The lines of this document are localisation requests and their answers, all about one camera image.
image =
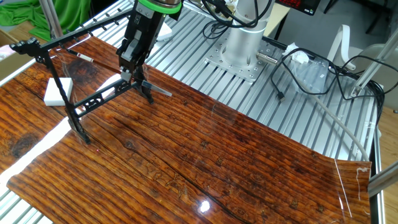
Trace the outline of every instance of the black metal stand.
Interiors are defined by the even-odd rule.
[[[330,0],[329,3],[328,3],[328,5],[326,6],[325,10],[323,11],[323,13],[326,14],[326,13],[329,11],[329,9],[330,9],[334,4],[336,4],[337,1],[338,1],[338,0]]]
[[[279,27],[278,27],[278,29],[276,30],[276,34],[275,34],[274,40],[278,40],[279,35],[280,35],[280,33],[282,32],[282,29],[283,29],[283,27],[284,27],[284,24],[285,24],[285,21],[286,21],[286,17],[287,17],[287,14],[286,14],[286,16],[280,21]]]
[[[123,79],[120,79],[107,87],[101,89],[100,91],[97,91],[96,93],[86,97],[84,100],[79,101],[78,103],[72,104],[69,102],[67,94],[65,93],[65,90],[62,87],[61,80],[58,76],[58,73],[54,67],[54,64],[51,61],[50,55],[49,55],[49,50],[62,46],[62,44],[69,42],[73,39],[76,40],[77,37],[80,37],[84,34],[90,34],[92,35],[91,31],[102,27],[103,29],[106,29],[104,25],[109,24],[114,22],[116,25],[119,25],[117,20],[122,19],[123,17],[128,17],[128,14],[130,14],[132,11],[128,10],[126,12],[122,12],[118,15],[115,16],[109,16],[107,15],[107,19],[101,21],[101,22],[96,22],[90,26],[83,27],[82,29],[78,29],[74,32],[69,32],[63,37],[57,38],[55,40],[52,40],[50,42],[47,42],[44,45],[40,45],[39,41],[35,37],[31,37],[27,41],[20,41],[16,44],[11,44],[10,47],[12,50],[15,50],[19,54],[27,54],[31,57],[35,57],[36,62],[42,63],[46,65],[46,67],[51,71],[52,76],[54,77],[55,84],[57,85],[61,97],[63,101],[65,102],[65,111],[67,112],[68,118],[69,118],[69,125],[71,126],[72,130],[76,131],[80,137],[87,143],[90,143],[90,139],[87,136],[85,130],[83,129],[83,126],[80,124],[79,119],[83,117],[84,115],[88,114],[89,112],[97,109],[101,105],[105,104],[109,100],[112,100],[113,98],[117,97],[118,95],[124,93],[125,91],[128,91],[131,88],[137,89],[142,96],[146,97],[148,99],[148,102],[150,104],[154,103],[154,99],[152,98],[152,95],[150,93],[150,89],[142,86],[142,82],[145,79],[142,66],[138,66],[136,68],[136,71],[134,72],[134,83],[131,83],[131,80],[125,81]],[[103,97],[103,93],[107,90],[110,90],[114,88],[114,92],[108,96]],[[81,113],[77,113],[76,109],[83,106],[84,111]]]

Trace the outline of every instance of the digital display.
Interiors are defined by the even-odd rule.
[[[313,16],[320,0],[275,0],[275,2]]]

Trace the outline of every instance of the slotted metal table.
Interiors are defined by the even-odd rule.
[[[128,0],[120,0],[98,14],[95,19],[100,21],[106,18],[106,13],[112,16],[118,13],[118,9],[126,10],[131,7],[132,4]],[[185,3],[178,21],[171,18],[165,20],[173,31],[172,38],[157,42],[146,63],[320,154],[335,159],[363,160],[352,139],[313,99],[296,91],[293,79],[282,69],[279,69],[274,75],[274,80],[285,95],[284,102],[278,100],[271,85],[269,74],[274,66],[266,65],[259,78],[250,83],[208,63],[206,57],[209,52],[216,49],[217,40],[206,39],[201,32],[205,24],[210,21],[210,16],[200,12],[189,3]],[[93,34],[101,40],[119,47],[127,22],[127,18],[122,19],[119,21],[119,25],[107,25],[107,30],[98,29]],[[266,55],[280,59],[284,46],[274,41],[262,41],[261,50]],[[33,61],[13,73],[9,78],[32,64]],[[342,79],[342,86],[346,93],[349,92],[353,83],[348,78]],[[370,154],[373,141],[378,142],[378,136],[374,135],[377,115],[374,100],[359,98],[345,101],[342,99],[336,83],[331,91],[327,95],[321,96],[320,99],[354,133],[367,154]],[[374,155],[376,173],[378,173],[381,170],[378,147],[375,147]],[[0,197],[0,220],[6,223],[51,223],[10,190],[0,190],[2,190],[0,192],[2,195]],[[383,207],[379,206],[383,204],[382,195],[379,194],[375,200],[378,202],[376,210],[383,214]]]

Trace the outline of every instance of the white block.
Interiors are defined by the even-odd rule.
[[[62,88],[67,94],[68,100],[70,99],[70,94],[72,93],[73,82],[71,78],[60,78],[62,83]],[[55,84],[54,78],[49,79],[47,84],[47,89],[44,95],[44,103],[46,106],[65,106],[65,102],[62,99],[60,90]]]
[[[160,28],[159,35],[157,36],[157,41],[169,40],[173,36],[173,31],[170,27],[164,22],[162,27]]]

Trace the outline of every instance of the cardboard box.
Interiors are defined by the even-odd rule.
[[[0,29],[0,47],[13,44],[18,42],[17,39],[13,38],[8,33]],[[33,57],[28,55],[20,55],[16,52],[9,55],[5,59],[0,61],[0,81],[15,72],[18,68],[21,68],[28,61],[32,60]]]

